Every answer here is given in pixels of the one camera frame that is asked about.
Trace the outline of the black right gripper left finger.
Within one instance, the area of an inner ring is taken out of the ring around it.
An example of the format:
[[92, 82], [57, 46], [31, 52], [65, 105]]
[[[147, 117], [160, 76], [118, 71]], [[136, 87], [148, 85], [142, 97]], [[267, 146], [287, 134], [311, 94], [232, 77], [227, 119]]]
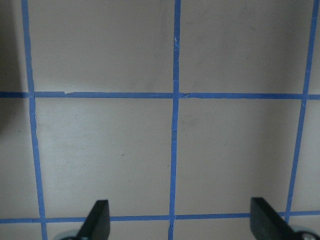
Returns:
[[76, 234], [77, 240], [107, 240], [111, 231], [108, 200], [97, 200]]

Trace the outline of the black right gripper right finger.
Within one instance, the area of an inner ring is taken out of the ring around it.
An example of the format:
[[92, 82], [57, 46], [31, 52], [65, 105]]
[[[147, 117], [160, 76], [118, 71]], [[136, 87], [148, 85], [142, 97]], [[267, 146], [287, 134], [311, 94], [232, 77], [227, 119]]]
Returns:
[[263, 197], [250, 199], [250, 230], [256, 240], [295, 240], [295, 232]]

